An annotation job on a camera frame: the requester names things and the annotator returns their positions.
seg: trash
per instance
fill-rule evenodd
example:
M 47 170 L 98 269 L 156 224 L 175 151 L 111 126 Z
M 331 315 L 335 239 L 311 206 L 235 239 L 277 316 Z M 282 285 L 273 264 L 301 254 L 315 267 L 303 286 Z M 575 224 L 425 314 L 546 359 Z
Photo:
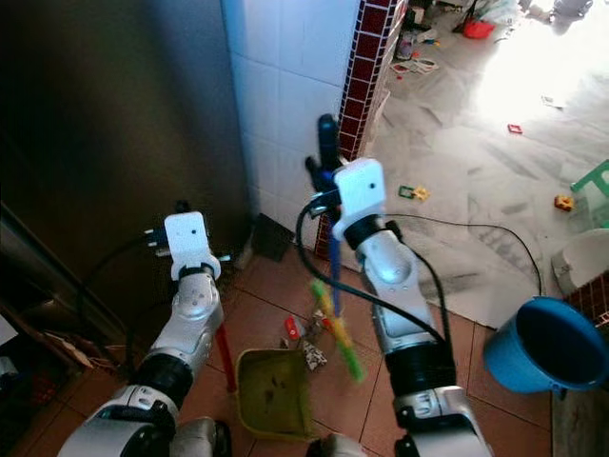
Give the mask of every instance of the trash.
M 305 336 L 305 328 L 298 318 L 293 315 L 285 319 L 284 326 L 285 330 L 287 330 L 287 336 L 289 336 L 289 339 L 292 341 L 296 341 L 300 337 Z
M 552 107 L 552 108 L 558 108 L 558 109 L 564 108 L 564 100 L 559 97 L 551 97 L 549 95 L 542 95 L 541 101 L 543 102 L 543 104 L 546 107 Z
M 318 309 L 313 313 L 313 318 L 305 330 L 306 338 L 309 342 L 312 342 L 324 330 L 324 319 L 327 320 Z
M 438 31 L 436 29 L 429 29 L 417 35 L 417 43 L 422 43 L 427 40 L 435 40 L 438 38 Z
M 518 135 L 522 135 L 522 127 L 517 124 L 508 124 L 507 129 L 510 133 L 517 133 Z
M 414 34 L 410 31 L 401 31 L 394 57 L 397 60 L 410 60 L 414 46 Z
M 554 197 L 554 206 L 558 209 L 569 212 L 575 207 L 575 200 L 573 200 L 573 197 L 569 197 L 567 195 L 557 195 Z
M 408 71 L 408 67 L 404 66 L 403 64 L 392 64 L 391 69 L 398 74 L 406 73 Z
M 544 11 L 537 5 L 531 5 L 529 11 L 526 12 L 526 17 L 537 19 L 544 24 L 550 24 L 552 22 L 551 11 Z
M 422 7 L 411 7 L 408 9 L 412 10 L 415 13 L 413 22 L 415 24 L 420 24 L 422 22 L 422 18 L 425 16 L 425 9 Z
M 403 65 L 409 70 L 421 74 L 431 73 L 440 68 L 440 66 L 431 59 L 412 59 L 409 62 L 403 62 Z
M 316 368 L 327 364 L 324 353 L 308 341 L 303 341 L 303 352 L 306 365 L 310 371 L 314 371 Z

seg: debris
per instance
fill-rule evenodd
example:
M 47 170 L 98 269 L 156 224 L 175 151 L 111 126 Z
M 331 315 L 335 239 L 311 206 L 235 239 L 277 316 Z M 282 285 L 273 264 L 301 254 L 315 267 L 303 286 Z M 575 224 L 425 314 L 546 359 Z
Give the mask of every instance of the debris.
M 322 367 L 327 364 L 327 359 L 324 353 L 320 349 L 311 345 L 308 341 L 303 341 L 303 352 L 304 359 L 308 369 L 314 371 L 318 367 Z
M 393 64 L 391 65 L 391 69 L 398 74 L 406 73 L 407 71 L 409 71 L 409 68 L 403 64 Z
M 569 212 L 575 207 L 575 201 L 573 200 L 573 197 L 569 197 L 567 195 L 557 195 L 554 197 L 554 206 L 558 209 Z
M 394 57 L 397 60 L 410 60 L 412 58 L 414 42 L 415 38 L 412 32 L 401 31 Z
M 429 195 L 431 195 L 429 190 L 427 190 L 426 188 L 422 188 L 421 186 L 416 186 L 415 189 L 412 191 L 412 194 L 416 199 L 421 200 L 422 202 L 427 200 L 429 198 Z
M 285 319 L 284 326 L 287 330 L 287 336 L 289 336 L 290 340 L 296 341 L 300 337 L 305 336 L 305 328 L 300 323 L 298 318 L 294 317 L 293 315 Z
M 552 22 L 552 13 L 551 11 L 544 11 L 538 5 L 531 5 L 529 7 L 529 11 L 526 12 L 526 17 L 530 17 L 533 19 L 537 19 L 543 24 L 550 24 Z
M 517 133 L 518 135 L 522 135 L 522 127 L 517 124 L 508 124 L 507 129 L 510 133 Z
M 325 316 L 318 309 L 313 313 L 313 318 L 310 324 L 306 328 L 306 338 L 309 341 L 314 340 L 324 330 L 324 319 Z
M 436 29 L 429 29 L 417 35 L 417 43 L 423 43 L 427 40 L 435 40 L 438 38 L 438 31 Z
M 564 108 L 564 100 L 559 97 L 551 97 L 549 95 L 542 95 L 541 101 L 543 102 L 543 104 L 546 107 L 552 107 L 552 108 L 558 108 L 558 109 Z
M 420 73 L 430 73 L 437 70 L 440 66 L 431 59 L 413 59 L 414 64 L 419 69 Z

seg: red tile trim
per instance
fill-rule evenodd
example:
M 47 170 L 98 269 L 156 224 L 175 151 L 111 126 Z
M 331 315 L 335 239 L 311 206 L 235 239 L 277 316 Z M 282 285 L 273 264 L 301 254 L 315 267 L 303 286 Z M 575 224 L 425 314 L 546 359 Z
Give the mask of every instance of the red tile trim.
M 360 30 L 367 31 L 369 33 L 375 33 L 377 35 L 382 35 L 386 17 L 387 11 L 366 6 L 363 10 L 363 18 L 362 24 L 360 25 Z
M 405 0 L 360 1 L 339 114 L 341 152 L 347 160 L 356 159 L 364 144 L 406 4 Z M 317 255 L 327 258 L 328 240 L 329 221 L 323 217 L 317 232 Z

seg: black cable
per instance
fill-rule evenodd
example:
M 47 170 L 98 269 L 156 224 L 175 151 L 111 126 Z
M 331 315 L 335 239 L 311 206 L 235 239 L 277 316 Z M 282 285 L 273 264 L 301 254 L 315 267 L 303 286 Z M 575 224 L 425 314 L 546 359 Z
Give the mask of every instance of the black cable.
M 387 217 L 412 217 L 414 219 L 423 219 L 425 221 L 437 222 L 439 224 L 446 224 L 448 226 L 456 226 L 456 227 L 486 227 L 486 228 L 490 228 L 490 229 L 505 230 L 505 231 L 511 233 L 521 243 L 524 250 L 526 250 L 526 254 L 529 256 L 529 259 L 531 259 L 531 264 L 533 265 L 533 269 L 535 270 L 535 274 L 537 275 L 539 295 L 543 294 L 543 284 L 542 284 L 542 280 L 541 280 L 540 269 L 537 266 L 537 262 L 535 262 L 535 258 L 533 257 L 531 250 L 529 249 L 528 246 L 526 246 L 526 243 L 524 243 L 524 241 L 522 241 L 522 238 L 520 238 L 519 235 L 514 230 L 511 230 L 508 227 L 498 226 L 495 224 L 479 224 L 479 223 L 444 221 L 443 219 L 436 219 L 434 217 L 428 217 L 428 216 L 420 216 L 418 214 L 391 213 L 391 214 L 386 214 L 385 216 L 387 216 Z
M 106 357 L 108 359 L 109 362 L 111 362 L 118 370 L 121 370 L 121 371 L 123 370 L 123 365 L 116 359 L 116 357 L 114 357 L 112 355 L 112 353 L 106 348 L 106 346 L 104 346 L 102 341 L 97 336 L 97 329 L 92 328 L 93 325 L 87 319 L 87 315 L 85 313 L 86 307 L 85 307 L 84 295 L 85 295 L 85 292 L 89 293 L 88 292 L 89 285 L 95 280 L 97 275 L 100 273 L 100 271 L 102 271 L 102 269 L 104 269 L 104 267 L 107 264 L 109 264 L 112 260 L 114 260 L 119 255 L 131 250 L 132 248 L 135 248 L 135 247 L 141 245 L 142 243 L 144 243 L 144 241 L 146 241 L 146 239 L 147 239 L 147 237 L 145 235 L 142 235 L 135 239 L 129 240 L 128 242 L 124 243 L 123 245 L 119 246 L 118 248 L 116 248 L 115 250 L 113 250 L 112 252 L 110 252 L 109 254 L 104 256 L 102 258 L 102 260 L 100 260 L 95 265 L 95 267 L 93 267 L 93 269 L 88 273 L 88 275 L 85 276 L 85 279 L 83 279 L 83 281 L 81 281 L 81 283 L 76 291 L 76 311 L 77 311 L 78 319 L 80 320 L 81 325 L 83 326 L 84 330 L 88 333 L 87 337 L 92 341 L 92 343 L 95 345 L 97 350 L 99 350 L 102 353 L 102 355 L 104 355 L 104 357 Z
M 425 264 L 429 272 L 431 273 L 431 277 L 434 280 L 434 284 L 436 285 L 436 290 L 438 291 L 438 299 L 440 300 L 440 316 L 442 318 L 442 328 L 444 329 L 444 340 L 446 340 L 446 345 L 450 348 L 450 353 L 453 352 L 453 340 L 450 336 L 450 324 L 448 322 L 448 309 L 446 308 L 446 299 L 444 298 L 444 289 L 442 288 L 442 283 L 440 282 L 440 277 L 438 273 L 434 270 L 431 264 L 425 259 L 422 255 L 420 255 L 416 250 L 410 248 L 412 252 L 417 256 L 417 258 Z
M 439 344 L 446 345 L 446 341 L 442 338 L 442 336 L 434 328 L 432 328 L 429 324 L 427 324 L 426 322 L 419 319 L 417 316 L 414 316 L 413 314 L 410 314 L 409 312 L 404 311 L 403 309 L 400 309 L 394 305 L 391 305 L 390 303 L 385 302 L 385 300 L 382 300 L 377 296 L 363 292 L 361 290 L 348 286 L 347 284 L 343 284 L 341 282 L 334 281 L 333 279 L 331 279 L 328 276 L 321 273 L 311 263 L 311 261 L 308 259 L 307 255 L 306 255 L 305 246 L 303 245 L 303 222 L 305 220 L 305 216 L 316 206 L 317 206 L 317 200 L 313 200 L 313 201 L 309 202 L 300 212 L 300 214 L 298 215 L 298 220 L 296 221 L 296 247 L 298 250 L 298 254 L 301 258 L 301 261 L 303 262 L 306 269 L 313 276 L 315 276 L 319 280 L 323 281 L 324 283 L 332 286 L 333 288 L 339 288 L 340 290 L 343 290 L 343 291 L 350 293 L 352 295 L 355 295 L 357 297 L 363 298 L 369 302 L 374 303 L 375 305 L 379 305 L 380 307 L 389 309 L 390 311 L 393 311 L 396 314 L 399 314 L 404 319 L 409 320 L 416 326 L 419 326 L 422 330 L 428 332 L 431 336 L 434 337 L 434 339 Z

